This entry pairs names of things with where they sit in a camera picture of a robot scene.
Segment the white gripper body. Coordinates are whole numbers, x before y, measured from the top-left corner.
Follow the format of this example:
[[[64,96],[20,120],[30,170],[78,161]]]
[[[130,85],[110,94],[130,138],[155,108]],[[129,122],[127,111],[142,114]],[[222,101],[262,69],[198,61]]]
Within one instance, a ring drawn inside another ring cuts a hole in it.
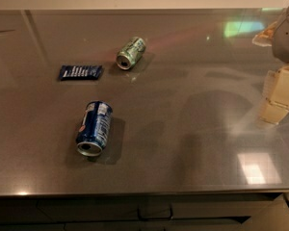
[[[289,64],[289,6],[276,22],[272,50],[277,59]]]

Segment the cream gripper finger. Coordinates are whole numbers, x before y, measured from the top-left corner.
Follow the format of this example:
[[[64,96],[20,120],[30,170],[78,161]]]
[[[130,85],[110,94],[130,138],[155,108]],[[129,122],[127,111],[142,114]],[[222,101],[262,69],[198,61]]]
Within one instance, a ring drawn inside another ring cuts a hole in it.
[[[289,113],[289,64],[277,71],[269,71],[263,87],[263,101],[259,118],[279,124]]]
[[[277,22],[273,22],[268,27],[266,27],[263,31],[258,33],[252,39],[252,43],[261,47],[271,47],[273,43],[274,33],[276,30]]]

